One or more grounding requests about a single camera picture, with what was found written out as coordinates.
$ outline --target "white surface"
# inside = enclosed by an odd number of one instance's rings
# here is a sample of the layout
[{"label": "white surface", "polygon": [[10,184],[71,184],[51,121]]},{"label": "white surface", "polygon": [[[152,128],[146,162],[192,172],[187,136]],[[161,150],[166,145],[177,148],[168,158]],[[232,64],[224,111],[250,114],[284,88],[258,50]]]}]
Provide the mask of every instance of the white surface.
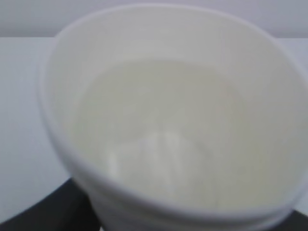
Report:
[{"label": "white surface", "polygon": [[242,17],[276,36],[308,36],[307,0],[1,0],[0,36],[54,36],[85,14],[132,2],[204,6]]},{"label": "white surface", "polygon": [[[308,68],[308,39],[280,41]],[[0,38],[0,222],[68,177],[44,133],[35,99],[37,63],[51,43],[51,38]],[[308,193],[296,208],[308,214]]]}]

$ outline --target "white wall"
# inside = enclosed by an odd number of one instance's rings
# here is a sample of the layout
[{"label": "white wall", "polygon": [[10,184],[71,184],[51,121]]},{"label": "white wall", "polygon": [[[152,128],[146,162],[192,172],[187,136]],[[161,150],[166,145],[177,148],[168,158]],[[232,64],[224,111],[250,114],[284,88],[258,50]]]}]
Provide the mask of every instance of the white wall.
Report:
[{"label": "white wall", "polygon": [[[0,0],[0,36],[53,36],[90,12],[155,0]],[[156,0],[205,6],[245,18],[278,37],[308,37],[308,0]]]}]

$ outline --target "milk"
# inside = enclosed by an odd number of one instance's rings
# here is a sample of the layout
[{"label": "milk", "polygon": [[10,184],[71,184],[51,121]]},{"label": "milk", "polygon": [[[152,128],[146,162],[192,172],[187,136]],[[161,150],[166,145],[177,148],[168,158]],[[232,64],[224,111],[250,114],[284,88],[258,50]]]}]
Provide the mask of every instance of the milk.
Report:
[{"label": "milk", "polygon": [[72,121],[81,153],[141,197],[217,210],[270,201],[267,156],[245,101],[213,68],[121,63],[95,79]]}]

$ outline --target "dark table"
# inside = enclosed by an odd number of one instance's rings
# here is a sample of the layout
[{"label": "dark table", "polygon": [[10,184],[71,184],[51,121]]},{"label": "dark table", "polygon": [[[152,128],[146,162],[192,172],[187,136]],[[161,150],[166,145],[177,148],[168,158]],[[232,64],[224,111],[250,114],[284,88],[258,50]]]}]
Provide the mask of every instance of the dark table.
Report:
[{"label": "dark table", "polygon": [[[87,196],[68,180],[41,202],[0,224],[0,231],[98,231],[100,226]],[[294,211],[270,231],[308,231],[308,218]]]}]

